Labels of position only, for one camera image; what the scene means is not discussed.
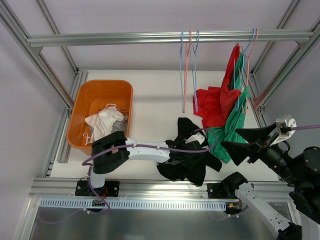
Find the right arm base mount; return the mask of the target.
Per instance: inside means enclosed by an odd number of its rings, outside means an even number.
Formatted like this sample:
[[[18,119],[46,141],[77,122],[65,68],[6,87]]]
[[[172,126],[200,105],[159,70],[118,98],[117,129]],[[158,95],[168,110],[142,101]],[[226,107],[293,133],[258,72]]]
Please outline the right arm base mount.
[[[235,191],[240,188],[237,183],[208,183],[207,194],[209,199],[236,199]]]

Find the green tank top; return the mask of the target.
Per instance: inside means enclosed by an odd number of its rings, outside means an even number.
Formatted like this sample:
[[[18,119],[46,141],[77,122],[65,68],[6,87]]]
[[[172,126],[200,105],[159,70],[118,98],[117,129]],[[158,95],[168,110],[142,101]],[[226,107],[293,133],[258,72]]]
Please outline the green tank top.
[[[208,123],[207,140],[211,153],[221,160],[228,163],[230,155],[221,145],[222,141],[245,143],[246,141],[235,132],[236,129],[244,127],[247,98],[250,97],[249,88],[242,87],[244,75],[245,55],[241,52],[238,55],[232,54],[229,59],[227,70],[221,85],[220,105],[223,110],[222,124]]]

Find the red tank top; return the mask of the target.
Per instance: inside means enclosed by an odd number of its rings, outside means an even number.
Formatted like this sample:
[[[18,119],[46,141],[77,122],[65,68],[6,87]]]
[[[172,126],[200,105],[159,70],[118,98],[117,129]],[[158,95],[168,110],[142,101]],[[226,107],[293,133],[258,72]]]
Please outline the red tank top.
[[[202,118],[204,128],[224,127],[236,100],[241,95],[241,91],[233,84],[233,79],[237,77],[235,67],[240,54],[240,45],[237,43],[232,49],[220,87],[209,86],[208,89],[196,91],[192,100],[193,114]]]

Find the orange plastic basket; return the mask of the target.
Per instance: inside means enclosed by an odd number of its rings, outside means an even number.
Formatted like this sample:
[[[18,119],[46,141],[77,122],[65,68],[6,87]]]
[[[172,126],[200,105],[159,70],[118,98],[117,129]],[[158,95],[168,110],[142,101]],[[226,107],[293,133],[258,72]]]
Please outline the orange plastic basket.
[[[89,133],[85,118],[97,114],[107,104],[115,104],[117,110],[127,117],[126,135],[130,134],[134,90],[132,85],[120,79],[95,79],[85,82],[78,90],[72,109],[66,139],[73,148],[85,154],[91,152],[91,145],[85,145],[84,133]]]

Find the white tank top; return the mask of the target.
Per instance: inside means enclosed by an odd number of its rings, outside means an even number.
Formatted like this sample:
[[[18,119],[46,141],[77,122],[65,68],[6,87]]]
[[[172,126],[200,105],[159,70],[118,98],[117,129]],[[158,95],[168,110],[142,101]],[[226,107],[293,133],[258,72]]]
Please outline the white tank top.
[[[88,132],[83,133],[82,136],[85,138],[84,145],[88,146],[111,134],[113,120],[122,119],[123,117],[124,115],[118,111],[117,105],[114,103],[108,103],[98,113],[86,117],[84,121],[89,127],[90,134]]]

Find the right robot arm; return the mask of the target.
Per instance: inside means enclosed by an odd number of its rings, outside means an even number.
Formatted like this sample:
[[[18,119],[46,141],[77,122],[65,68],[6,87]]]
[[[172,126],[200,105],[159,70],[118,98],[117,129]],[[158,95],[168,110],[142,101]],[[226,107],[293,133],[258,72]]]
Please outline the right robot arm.
[[[320,149],[306,148],[296,157],[285,143],[295,131],[318,129],[319,125],[297,126],[274,123],[264,128],[236,129],[246,142],[223,141],[235,165],[260,160],[280,177],[279,182],[250,182],[241,173],[227,176],[215,189],[229,199],[243,201],[268,227],[277,240],[320,238]]]

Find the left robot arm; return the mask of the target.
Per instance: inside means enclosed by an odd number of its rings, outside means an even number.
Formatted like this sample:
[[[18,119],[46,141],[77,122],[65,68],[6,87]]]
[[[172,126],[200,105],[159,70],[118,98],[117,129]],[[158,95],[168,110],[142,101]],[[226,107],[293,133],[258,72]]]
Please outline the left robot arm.
[[[93,196],[100,195],[105,187],[105,178],[126,161],[146,160],[158,164],[168,160],[181,162],[184,157],[191,157],[193,153],[202,149],[205,137],[194,133],[186,140],[170,143],[168,140],[159,143],[147,143],[127,138],[122,131],[116,131],[92,143],[92,164],[89,171],[90,180],[86,189]]]

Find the grey tank top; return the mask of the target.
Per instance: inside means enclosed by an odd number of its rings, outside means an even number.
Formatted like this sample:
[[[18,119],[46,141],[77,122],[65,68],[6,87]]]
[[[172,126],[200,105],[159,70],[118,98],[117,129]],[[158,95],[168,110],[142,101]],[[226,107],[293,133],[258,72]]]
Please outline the grey tank top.
[[[122,119],[114,119],[112,121],[112,127],[111,127],[111,133],[114,132],[124,132],[124,134],[127,133],[127,128],[128,128],[128,116],[125,115]]]

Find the black tank top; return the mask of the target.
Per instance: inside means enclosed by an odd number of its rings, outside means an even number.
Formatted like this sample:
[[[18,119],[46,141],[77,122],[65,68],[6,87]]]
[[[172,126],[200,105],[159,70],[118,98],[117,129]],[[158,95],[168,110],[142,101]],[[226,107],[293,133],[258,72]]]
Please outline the black tank top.
[[[206,176],[206,167],[219,172],[222,162],[209,150],[209,132],[200,129],[187,117],[179,117],[177,120],[178,134],[174,140],[166,140],[165,143],[173,149],[188,150],[190,152],[171,151],[170,158],[157,164],[158,172],[168,180],[183,181],[187,179],[196,186],[202,186]]]

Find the aluminium hanging rail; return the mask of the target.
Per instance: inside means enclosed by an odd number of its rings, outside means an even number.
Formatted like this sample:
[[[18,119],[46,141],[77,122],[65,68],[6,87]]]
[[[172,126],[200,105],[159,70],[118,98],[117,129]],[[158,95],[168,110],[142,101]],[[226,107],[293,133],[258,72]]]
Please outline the aluminium hanging rail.
[[[181,31],[181,32],[116,32],[31,35],[32,47],[71,47],[134,44],[179,44],[249,42],[254,30],[244,31]]]

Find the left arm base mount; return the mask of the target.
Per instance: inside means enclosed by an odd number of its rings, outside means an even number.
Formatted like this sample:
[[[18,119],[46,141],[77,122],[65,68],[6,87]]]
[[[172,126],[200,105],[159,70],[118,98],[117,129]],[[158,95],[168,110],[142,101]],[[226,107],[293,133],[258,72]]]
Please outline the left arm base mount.
[[[94,190],[101,197],[118,197],[119,189],[119,181],[105,180],[102,187],[95,188]],[[96,197],[90,188],[87,179],[80,179],[77,182],[74,195],[80,197]]]

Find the aluminium frame rail front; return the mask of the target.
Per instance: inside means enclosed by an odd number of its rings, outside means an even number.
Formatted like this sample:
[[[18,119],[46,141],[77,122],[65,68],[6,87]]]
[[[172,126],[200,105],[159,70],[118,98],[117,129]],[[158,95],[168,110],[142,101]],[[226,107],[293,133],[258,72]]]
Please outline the aluminium frame rail front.
[[[35,178],[29,191],[30,197],[73,198],[77,178]],[[195,186],[187,181],[171,182],[167,180],[119,180],[119,198],[141,200],[200,200],[207,199],[207,184]],[[254,190],[268,202],[290,202],[289,192],[293,191],[280,181],[250,182]]]

